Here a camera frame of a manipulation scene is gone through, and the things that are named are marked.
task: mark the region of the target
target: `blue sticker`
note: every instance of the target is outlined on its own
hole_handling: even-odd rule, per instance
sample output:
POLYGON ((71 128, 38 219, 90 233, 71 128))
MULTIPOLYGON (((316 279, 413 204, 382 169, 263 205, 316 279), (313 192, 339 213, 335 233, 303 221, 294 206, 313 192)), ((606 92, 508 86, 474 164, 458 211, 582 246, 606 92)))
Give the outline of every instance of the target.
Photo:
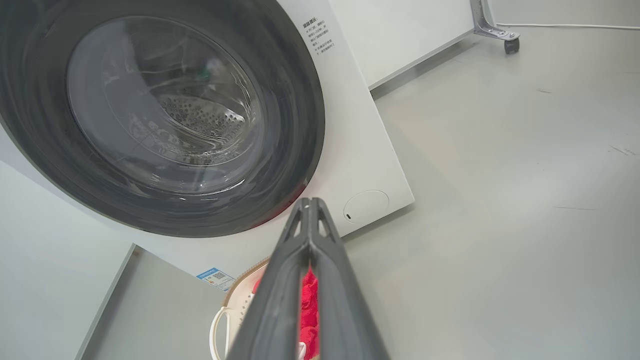
POLYGON ((198 275, 198 279, 208 282, 225 293, 233 285, 234 281, 236 281, 233 277, 216 268, 212 268, 198 275))

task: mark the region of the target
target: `white basket handle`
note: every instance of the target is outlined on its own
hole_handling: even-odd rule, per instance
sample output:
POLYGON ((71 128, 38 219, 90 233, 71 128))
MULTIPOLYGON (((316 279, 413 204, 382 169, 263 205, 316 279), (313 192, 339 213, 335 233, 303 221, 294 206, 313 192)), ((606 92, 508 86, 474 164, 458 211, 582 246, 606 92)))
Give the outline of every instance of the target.
MULTIPOLYGON (((218 344, 216 342, 216 333, 218 332, 218 323, 222 315, 227 317, 227 334, 225 338, 225 358, 229 352, 229 336, 231 334, 231 316, 228 313, 228 307, 221 307, 216 316, 211 322, 211 329, 209 330, 209 350, 211 351, 211 357, 213 360, 220 359, 220 353, 218 352, 218 344)), ((298 343, 298 360, 303 360, 307 353, 307 345, 305 343, 298 343)))
POLYGON ((211 351, 211 357, 213 360, 221 360, 220 355, 218 353, 218 344, 216 343, 216 333, 218 331, 218 323, 220 322, 220 318, 222 315, 227 316, 227 336, 225 339, 225 357, 227 356, 227 352, 229 351, 229 334, 231 333, 231 317, 227 313, 228 308, 222 307, 213 318, 213 322, 211 322, 211 330, 209 331, 209 350, 211 351))

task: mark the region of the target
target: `gray plastic tool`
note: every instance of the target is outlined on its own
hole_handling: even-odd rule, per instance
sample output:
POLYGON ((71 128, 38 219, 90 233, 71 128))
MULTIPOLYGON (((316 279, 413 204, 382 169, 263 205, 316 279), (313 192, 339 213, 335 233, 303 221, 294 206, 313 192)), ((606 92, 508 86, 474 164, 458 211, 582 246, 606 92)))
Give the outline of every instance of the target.
POLYGON ((295 360, 300 293, 309 264, 318 278, 323 360, 389 360, 324 201, 293 206, 228 360, 295 360))

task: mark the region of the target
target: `washing machine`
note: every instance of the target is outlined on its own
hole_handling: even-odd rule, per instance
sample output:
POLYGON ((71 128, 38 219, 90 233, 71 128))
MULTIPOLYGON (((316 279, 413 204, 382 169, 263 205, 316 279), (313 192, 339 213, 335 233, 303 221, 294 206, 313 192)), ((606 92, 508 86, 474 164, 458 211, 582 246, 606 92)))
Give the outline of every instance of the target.
POLYGON ((327 0, 10 1, 0 57, 0 160, 41 209, 223 291, 298 197, 342 236, 413 202, 327 0))

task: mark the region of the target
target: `metal caster wheel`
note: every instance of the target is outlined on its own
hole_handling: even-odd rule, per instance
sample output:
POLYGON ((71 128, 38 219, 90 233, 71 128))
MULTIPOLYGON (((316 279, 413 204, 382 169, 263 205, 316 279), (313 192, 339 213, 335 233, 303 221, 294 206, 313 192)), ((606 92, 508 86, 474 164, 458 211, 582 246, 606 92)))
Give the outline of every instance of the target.
POLYGON ((517 53, 520 50, 520 38, 504 42, 504 52, 507 54, 517 53))

